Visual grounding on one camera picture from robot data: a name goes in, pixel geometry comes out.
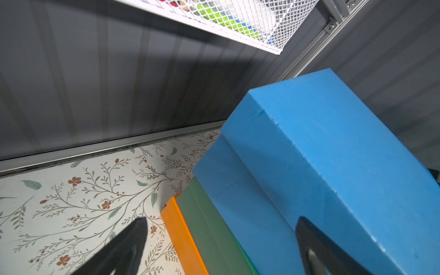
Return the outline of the green shoebox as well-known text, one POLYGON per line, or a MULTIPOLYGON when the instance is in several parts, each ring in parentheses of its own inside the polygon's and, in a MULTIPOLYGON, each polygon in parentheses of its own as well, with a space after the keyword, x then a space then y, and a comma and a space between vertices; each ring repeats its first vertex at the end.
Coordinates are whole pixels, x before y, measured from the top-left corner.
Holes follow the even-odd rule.
POLYGON ((196 177, 176 202, 208 274, 259 273, 196 177))

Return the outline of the blue shoebox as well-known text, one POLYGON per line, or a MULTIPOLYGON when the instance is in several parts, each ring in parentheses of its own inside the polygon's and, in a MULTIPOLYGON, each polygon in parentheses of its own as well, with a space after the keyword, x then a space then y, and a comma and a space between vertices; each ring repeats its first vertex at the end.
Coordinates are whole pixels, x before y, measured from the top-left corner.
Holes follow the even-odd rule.
POLYGON ((440 187, 330 69, 250 90, 193 169, 262 275, 306 217, 373 275, 440 272, 440 187))

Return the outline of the orange shoebox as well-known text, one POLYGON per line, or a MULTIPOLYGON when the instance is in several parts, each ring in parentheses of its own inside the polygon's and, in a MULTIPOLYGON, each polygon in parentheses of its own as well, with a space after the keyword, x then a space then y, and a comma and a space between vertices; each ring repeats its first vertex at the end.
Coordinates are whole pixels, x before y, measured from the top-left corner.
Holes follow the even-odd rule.
POLYGON ((173 196, 161 211, 170 239, 186 275, 208 275, 208 270, 194 242, 187 223, 177 204, 178 195, 173 196))

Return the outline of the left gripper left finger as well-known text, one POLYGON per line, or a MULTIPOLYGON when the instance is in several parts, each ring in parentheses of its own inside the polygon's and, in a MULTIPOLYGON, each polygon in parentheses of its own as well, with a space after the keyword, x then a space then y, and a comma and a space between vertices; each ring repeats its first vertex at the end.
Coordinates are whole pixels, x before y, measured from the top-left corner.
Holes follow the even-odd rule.
POLYGON ((137 218, 73 273, 75 275, 137 274, 147 236, 147 219, 137 218))

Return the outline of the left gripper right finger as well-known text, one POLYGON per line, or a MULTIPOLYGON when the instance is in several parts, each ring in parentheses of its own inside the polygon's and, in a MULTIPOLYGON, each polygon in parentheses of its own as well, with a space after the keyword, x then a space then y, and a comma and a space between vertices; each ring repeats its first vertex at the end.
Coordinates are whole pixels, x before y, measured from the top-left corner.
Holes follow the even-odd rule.
POLYGON ((301 261, 307 275, 369 275, 365 267, 306 217, 295 228, 301 261))

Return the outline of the floral table mat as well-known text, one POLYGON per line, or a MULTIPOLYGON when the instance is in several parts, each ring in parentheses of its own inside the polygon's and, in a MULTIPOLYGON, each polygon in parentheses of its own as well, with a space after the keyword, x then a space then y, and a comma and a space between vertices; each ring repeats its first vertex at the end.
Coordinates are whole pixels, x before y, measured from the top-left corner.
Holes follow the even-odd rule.
POLYGON ((68 275, 146 217, 141 275, 184 273, 161 218, 219 130, 1 179, 1 273, 68 275))

